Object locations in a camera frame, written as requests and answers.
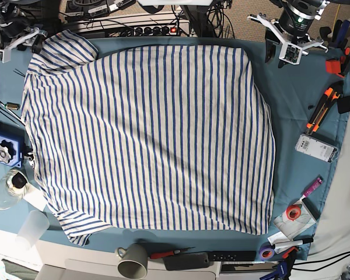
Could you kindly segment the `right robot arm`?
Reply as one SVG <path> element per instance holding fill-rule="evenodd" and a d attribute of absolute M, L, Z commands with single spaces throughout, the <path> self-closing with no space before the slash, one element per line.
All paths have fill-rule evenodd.
<path fill-rule="evenodd" d="M 41 24 L 35 23 L 35 16 L 28 18 L 24 6 L 35 1 L 0 1 L 0 62 L 11 60 L 12 50 L 30 48 L 34 54 L 40 53 L 48 33 Z"/>

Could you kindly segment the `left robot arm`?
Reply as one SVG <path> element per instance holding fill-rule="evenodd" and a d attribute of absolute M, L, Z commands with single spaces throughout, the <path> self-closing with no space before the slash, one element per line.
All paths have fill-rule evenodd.
<path fill-rule="evenodd" d="M 311 48 L 320 48 L 325 52 L 328 47 L 320 37 L 311 38 L 310 26 L 314 20 L 320 20 L 329 1 L 272 1 L 283 9 L 278 19 L 269 19 L 263 13 L 249 14 L 248 19 L 265 26 L 265 62 L 271 62 L 279 46 L 279 64 L 298 65 Z"/>

